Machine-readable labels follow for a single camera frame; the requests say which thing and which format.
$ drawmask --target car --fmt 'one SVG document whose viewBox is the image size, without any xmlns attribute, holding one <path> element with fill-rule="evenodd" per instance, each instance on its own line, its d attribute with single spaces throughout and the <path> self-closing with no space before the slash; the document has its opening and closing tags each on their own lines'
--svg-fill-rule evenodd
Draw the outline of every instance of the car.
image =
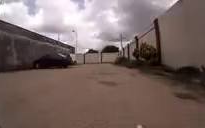
<svg viewBox="0 0 205 128">
<path fill-rule="evenodd" d="M 71 65 L 72 58 L 70 57 L 69 54 L 47 54 L 44 55 L 43 57 L 35 60 L 33 62 L 33 67 L 35 69 L 39 68 L 67 68 L 69 65 Z"/>
</svg>

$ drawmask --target wall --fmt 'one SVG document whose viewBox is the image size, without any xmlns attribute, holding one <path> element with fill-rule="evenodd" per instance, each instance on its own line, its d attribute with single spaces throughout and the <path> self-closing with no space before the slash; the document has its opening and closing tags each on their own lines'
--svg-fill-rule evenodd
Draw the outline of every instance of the wall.
<svg viewBox="0 0 205 128">
<path fill-rule="evenodd" d="M 77 62 L 77 64 L 84 64 L 84 55 L 83 54 L 77 54 L 76 55 L 76 62 Z"/>
<path fill-rule="evenodd" d="M 102 53 L 102 63 L 114 63 L 119 53 Z"/>
<path fill-rule="evenodd" d="M 0 31 L 0 72 L 30 69 L 34 60 L 58 51 L 67 49 Z"/>
<path fill-rule="evenodd" d="M 85 54 L 85 62 L 88 64 L 100 63 L 99 53 L 89 53 Z"/>
<path fill-rule="evenodd" d="M 205 66 L 205 0 L 180 0 L 158 20 L 163 64 Z"/>
<path fill-rule="evenodd" d="M 134 50 L 135 50 L 135 48 L 136 48 L 136 42 L 135 42 L 135 40 L 132 40 L 131 42 L 130 42 L 130 59 L 131 60 L 136 60 L 135 59 L 135 57 L 133 56 L 133 52 L 134 52 Z"/>
<path fill-rule="evenodd" d="M 58 45 L 58 46 L 67 48 L 68 50 L 70 50 L 71 53 L 75 52 L 75 48 L 70 46 L 70 45 L 61 43 L 59 41 L 53 40 L 53 39 L 48 38 L 46 36 L 40 35 L 38 33 L 29 31 L 29 30 L 26 30 L 24 28 L 7 23 L 7 22 L 2 21 L 2 20 L 0 20 L 0 30 L 3 32 L 10 33 L 10 34 L 24 36 L 24 37 L 32 39 L 32 40 L 45 42 L 45 43 L 49 43 L 49 44 L 53 44 L 53 45 Z"/>
</svg>

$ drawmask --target sky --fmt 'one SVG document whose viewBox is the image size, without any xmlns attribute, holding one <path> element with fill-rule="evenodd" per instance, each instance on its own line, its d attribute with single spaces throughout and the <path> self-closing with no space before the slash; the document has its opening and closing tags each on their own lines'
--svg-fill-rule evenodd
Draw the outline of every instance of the sky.
<svg viewBox="0 0 205 128">
<path fill-rule="evenodd" d="M 120 47 L 149 29 L 177 0 L 4 0 L 0 19 L 75 46 L 78 52 Z"/>
</svg>

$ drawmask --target shrub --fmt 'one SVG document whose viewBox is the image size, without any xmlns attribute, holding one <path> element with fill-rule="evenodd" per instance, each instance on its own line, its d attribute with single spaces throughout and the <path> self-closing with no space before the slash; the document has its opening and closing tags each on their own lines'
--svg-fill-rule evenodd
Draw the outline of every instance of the shrub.
<svg viewBox="0 0 205 128">
<path fill-rule="evenodd" d="M 114 64 L 120 65 L 120 64 L 126 63 L 127 61 L 128 61 L 127 58 L 119 56 L 116 58 Z"/>
</svg>

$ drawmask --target road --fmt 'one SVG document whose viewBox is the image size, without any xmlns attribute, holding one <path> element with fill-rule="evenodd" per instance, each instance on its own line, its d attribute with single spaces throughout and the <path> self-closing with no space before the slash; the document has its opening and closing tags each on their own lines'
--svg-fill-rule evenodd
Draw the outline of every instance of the road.
<svg viewBox="0 0 205 128">
<path fill-rule="evenodd" d="M 0 74 L 1 128 L 205 128 L 205 105 L 109 64 Z"/>
</svg>

